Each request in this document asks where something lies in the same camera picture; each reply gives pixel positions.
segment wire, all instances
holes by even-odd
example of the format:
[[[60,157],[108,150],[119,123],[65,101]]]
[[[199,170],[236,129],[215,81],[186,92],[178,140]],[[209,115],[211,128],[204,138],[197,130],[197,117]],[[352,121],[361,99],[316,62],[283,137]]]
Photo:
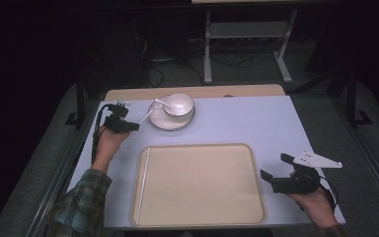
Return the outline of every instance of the wire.
[[[105,108],[107,108],[108,105],[103,105],[101,109],[98,111],[97,120],[95,121],[95,128],[94,128],[94,140],[92,144],[92,154],[91,154],[91,165],[94,164],[95,156],[97,155],[97,146],[98,141],[100,140],[100,136],[98,135],[98,128],[101,124],[101,117],[103,116],[103,111]]]
[[[334,205],[334,210],[335,208],[337,207],[338,205],[338,202],[340,201],[340,196],[338,195],[338,190],[337,188],[334,186],[334,184],[332,184],[332,182],[330,182],[328,179],[326,179],[325,177],[321,176],[320,177],[321,179],[324,179],[328,185],[332,188],[332,190],[334,191],[334,197],[335,197],[335,205]]]
[[[154,68],[154,67],[150,67],[149,69],[151,69],[151,70],[154,70],[154,71],[157,71],[160,75],[161,75],[161,80],[160,80],[160,82],[158,83],[158,84],[156,84],[156,85],[154,85],[153,83],[152,83],[152,81],[151,81],[151,79],[150,79],[150,76],[149,76],[149,78],[148,78],[148,83],[149,83],[149,85],[150,86],[152,86],[152,88],[157,88],[157,87],[159,87],[161,84],[162,84],[162,82],[163,82],[163,80],[164,80],[164,74],[160,71],[160,70],[158,70],[158,69],[156,69],[156,68]]]

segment wooden table edge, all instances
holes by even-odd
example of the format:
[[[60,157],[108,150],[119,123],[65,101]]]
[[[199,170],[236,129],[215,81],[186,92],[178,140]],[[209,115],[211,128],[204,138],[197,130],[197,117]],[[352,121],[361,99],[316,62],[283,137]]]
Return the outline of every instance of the wooden table edge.
[[[280,85],[267,84],[110,90],[106,94],[106,101],[153,100],[175,93],[184,93],[193,98],[285,96]]]

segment beige tray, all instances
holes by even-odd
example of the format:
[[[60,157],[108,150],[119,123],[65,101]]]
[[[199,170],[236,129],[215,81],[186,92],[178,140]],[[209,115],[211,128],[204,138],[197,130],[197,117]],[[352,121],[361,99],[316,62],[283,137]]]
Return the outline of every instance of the beige tray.
[[[264,220],[257,166],[248,145],[142,151],[131,210],[135,226],[240,226]]]

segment tray rim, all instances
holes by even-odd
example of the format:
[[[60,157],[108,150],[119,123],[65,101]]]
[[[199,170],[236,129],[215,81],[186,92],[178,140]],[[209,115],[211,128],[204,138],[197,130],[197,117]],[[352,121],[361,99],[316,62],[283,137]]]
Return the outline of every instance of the tray rim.
[[[243,146],[249,150],[251,153],[252,161],[254,163],[254,169],[255,169],[255,177],[257,181],[257,187],[258,187],[258,192],[261,197],[261,207],[264,212],[264,216],[262,219],[257,222],[257,223],[247,223],[247,224],[217,224],[217,225],[211,225],[211,224],[180,224],[180,225],[140,225],[136,224],[134,219],[133,219],[133,210],[134,210],[134,205],[136,202],[136,195],[138,194],[137,192],[137,184],[139,182],[138,176],[139,176],[139,170],[141,167],[141,160],[143,159],[143,153],[148,149],[148,148],[179,148],[179,147],[207,147],[207,146],[218,146],[218,147],[228,147],[228,146]],[[224,227],[249,227],[249,226],[259,226],[262,223],[266,221],[267,218],[267,211],[266,211],[266,205],[265,205],[265,199],[264,199],[264,193],[260,181],[260,174],[258,173],[258,165],[257,161],[255,159],[255,154],[254,151],[252,150],[251,146],[247,143],[243,142],[231,142],[231,143],[200,143],[200,144],[173,144],[173,145],[148,145],[145,146],[139,153],[139,161],[138,165],[136,168],[136,175],[135,175],[135,181],[134,181],[134,190],[133,190],[133,198],[132,198],[132,203],[131,203],[131,208],[130,208],[130,215],[129,219],[131,223],[138,228],[168,228],[168,229],[174,229],[174,228],[184,228],[184,227],[214,227],[214,228],[224,228]]]

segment plaid shirt sleeve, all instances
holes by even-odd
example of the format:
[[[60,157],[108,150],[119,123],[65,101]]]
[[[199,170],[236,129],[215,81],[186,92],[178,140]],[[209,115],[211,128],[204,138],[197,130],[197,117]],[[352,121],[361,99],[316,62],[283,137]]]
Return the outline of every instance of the plaid shirt sleeve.
[[[47,216],[47,236],[102,236],[106,194],[112,180],[87,170],[76,187]]]
[[[317,230],[311,237],[346,237],[346,232],[340,225]]]

